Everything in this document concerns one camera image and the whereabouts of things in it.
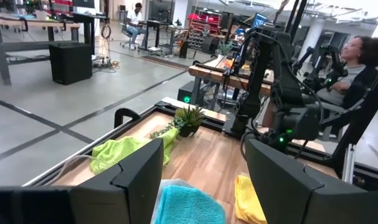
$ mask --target yellow-green towel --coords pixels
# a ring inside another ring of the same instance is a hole
[[[248,223],[266,224],[261,204],[255,192],[251,179],[238,175],[234,183],[236,217]]]
[[[172,145],[178,134],[179,130],[172,128],[159,136],[159,138],[163,139],[164,143],[164,165],[170,160]],[[108,140],[104,144],[93,148],[92,156],[99,158],[99,160],[92,160],[90,163],[90,169],[94,174],[99,174],[117,162],[120,162],[122,159],[140,149],[150,141],[151,139],[148,138],[131,136],[123,137],[119,140]]]

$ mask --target gray floor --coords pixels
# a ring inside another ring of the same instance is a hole
[[[50,63],[39,62],[11,66],[12,86],[0,79],[0,185],[22,185],[110,131],[116,109],[143,111],[166,96],[175,98],[178,88],[193,80],[183,70],[140,59],[147,53],[121,48],[120,40],[127,38],[118,26],[112,27],[111,59],[120,63],[115,72],[97,72],[89,80],[63,86],[52,81]],[[41,29],[30,29],[31,37],[11,30],[3,34],[8,41],[46,39]],[[37,54],[49,53],[16,53]],[[209,57],[198,52],[195,60]],[[169,60],[185,65],[193,61]],[[334,150],[334,143],[323,144],[329,152]],[[357,149],[358,162],[378,168],[378,114]]]

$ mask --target green led light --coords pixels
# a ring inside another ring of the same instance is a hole
[[[185,103],[190,103],[190,96],[185,96],[185,97],[183,98],[183,102],[185,102]]]

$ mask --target yellow cloth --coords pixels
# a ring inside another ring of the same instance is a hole
[[[236,217],[248,223],[267,224],[251,179],[238,175],[234,182]]]

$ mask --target woman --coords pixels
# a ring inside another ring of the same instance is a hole
[[[341,52],[341,59],[346,62],[348,76],[317,94],[323,101],[347,109],[364,96],[378,75],[378,38],[350,40]]]

